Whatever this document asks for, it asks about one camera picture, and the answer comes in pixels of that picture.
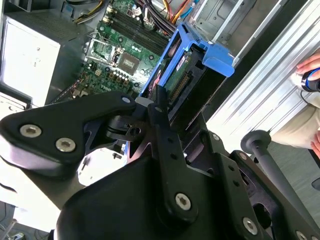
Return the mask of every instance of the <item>beige sleeve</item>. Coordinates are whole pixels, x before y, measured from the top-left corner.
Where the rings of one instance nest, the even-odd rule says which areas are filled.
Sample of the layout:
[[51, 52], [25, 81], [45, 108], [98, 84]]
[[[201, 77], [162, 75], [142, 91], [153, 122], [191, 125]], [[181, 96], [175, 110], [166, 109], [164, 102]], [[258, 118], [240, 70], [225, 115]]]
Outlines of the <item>beige sleeve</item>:
[[320, 127], [320, 97], [310, 103], [314, 106], [306, 106], [272, 136], [274, 142], [297, 148], [311, 148], [310, 143]]

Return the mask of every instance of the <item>finger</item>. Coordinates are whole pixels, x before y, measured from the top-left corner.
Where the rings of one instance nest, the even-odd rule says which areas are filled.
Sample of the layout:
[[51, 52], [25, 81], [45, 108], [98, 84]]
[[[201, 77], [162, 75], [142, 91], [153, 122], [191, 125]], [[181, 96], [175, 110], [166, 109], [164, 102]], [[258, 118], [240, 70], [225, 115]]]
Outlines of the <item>finger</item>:
[[308, 77], [308, 80], [314, 81], [320, 79], [320, 70], [316, 71], [314, 74]]
[[320, 159], [320, 150], [318, 150], [313, 142], [311, 142], [311, 148], [314, 151], [314, 153], [317, 155], [317, 157]]
[[314, 143], [315, 147], [320, 151], [320, 141], [318, 139], [318, 134], [314, 135], [313, 143]]
[[316, 132], [316, 139], [317, 139], [317, 142], [320, 144], [320, 131], [319, 130]]
[[303, 66], [317, 60], [320, 59], [320, 52], [316, 52], [316, 54], [312, 55], [311, 57], [309, 57], [308, 59], [304, 60], [302, 63], [298, 64], [296, 67], [298, 69], [302, 68]]
[[301, 68], [298, 68], [298, 70], [296, 72], [298, 74], [304, 74], [306, 72], [309, 72], [309, 71], [314, 70], [319, 67], [320, 67], [320, 59], [317, 59], [317, 60], [314, 60], [314, 61], [302, 66]]

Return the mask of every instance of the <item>yellow wire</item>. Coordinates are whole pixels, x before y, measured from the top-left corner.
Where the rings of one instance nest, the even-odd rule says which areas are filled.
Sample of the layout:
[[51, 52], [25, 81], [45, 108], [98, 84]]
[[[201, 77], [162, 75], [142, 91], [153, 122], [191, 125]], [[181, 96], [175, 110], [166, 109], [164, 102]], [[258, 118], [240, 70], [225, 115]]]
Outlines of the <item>yellow wire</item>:
[[[92, 9], [88, 14], [86, 14], [86, 15], [92, 14], [96, 9], [98, 9], [98, 8], [102, 5], [102, 3], [103, 3], [103, 0], [101, 0], [101, 1], [99, 2], [99, 4], [98, 4], [94, 9]], [[81, 16], [78, 17], [77, 20], [75, 20], [75, 23], [78, 23], [78, 22], [80, 22], [80, 21], [82, 20], [82, 19], [81, 19]]]
[[164, 4], [164, 7], [165, 7], [165, 9], [166, 9], [167, 16], [168, 16], [168, 18], [170, 19], [168, 2], [167, 2], [166, 0], [162, 0], [162, 1], [163, 1], [163, 4]]

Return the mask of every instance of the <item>motherboard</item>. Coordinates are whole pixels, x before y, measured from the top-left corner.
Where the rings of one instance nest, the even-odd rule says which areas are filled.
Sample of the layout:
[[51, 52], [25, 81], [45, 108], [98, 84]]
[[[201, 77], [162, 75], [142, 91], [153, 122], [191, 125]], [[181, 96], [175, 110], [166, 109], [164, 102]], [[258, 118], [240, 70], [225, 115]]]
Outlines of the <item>motherboard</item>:
[[90, 37], [73, 98], [108, 91], [138, 96], [168, 44], [152, 21], [139, 17], [133, 0], [111, 0]]

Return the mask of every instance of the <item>screw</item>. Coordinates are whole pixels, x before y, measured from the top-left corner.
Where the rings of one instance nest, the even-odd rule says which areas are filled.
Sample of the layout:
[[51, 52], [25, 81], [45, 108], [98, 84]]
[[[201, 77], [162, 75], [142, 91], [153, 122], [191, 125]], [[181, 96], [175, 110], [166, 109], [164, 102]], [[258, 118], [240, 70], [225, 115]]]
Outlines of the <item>screw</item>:
[[191, 201], [190, 199], [183, 193], [178, 193], [175, 196], [175, 203], [185, 211], [188, 211], [191, 209]]
[[55, 142], [56, 148], [64, 153], [70, 153], [76, 148], [76, 143], [70, 138], [62, 137]]
[[158, 112], [162, 113], [162, 109], [160, 107], [155, 107], [155, 110], [157, 110]]
[[213, 138], [214, 138], [215, 140], [217, 140], [217, 141], [219, 141], [219, 140], [220, 140], [220, 138], [218, 137], [218, 135], [216, 135], [216, 134], [212, 134], [212, 136], [213, 136]]
[[36, 138], [41, 135], [42, 130], [36, 125], [26, 124], [20, 127], [20, 133], [26, 138]]
[[295, 233], [299, 240], [307, 240], [306, 236], [303, 235], [300, 231], [296, 231]]
[[244, 155], [242, 152], [240, 152], [240, 158], [242, 158], [243, 160], [247, 160], [247, 157], [246, 157], [246, 155]]
[[131, 103], [130, 99], [127, 98], [127, 97], [123, 97], [123, 98], [122, 98], [122, 101], [124, 101], [124, 102], [127, 103], [127, 104]]
[[256, 224], [250, 218], [244, 217], [242, 222], [243, 222], [245, 229], [247, 229], [249, 233], [251, 233], [252, 235], [258, 234], [258, 228], [257, 228]]

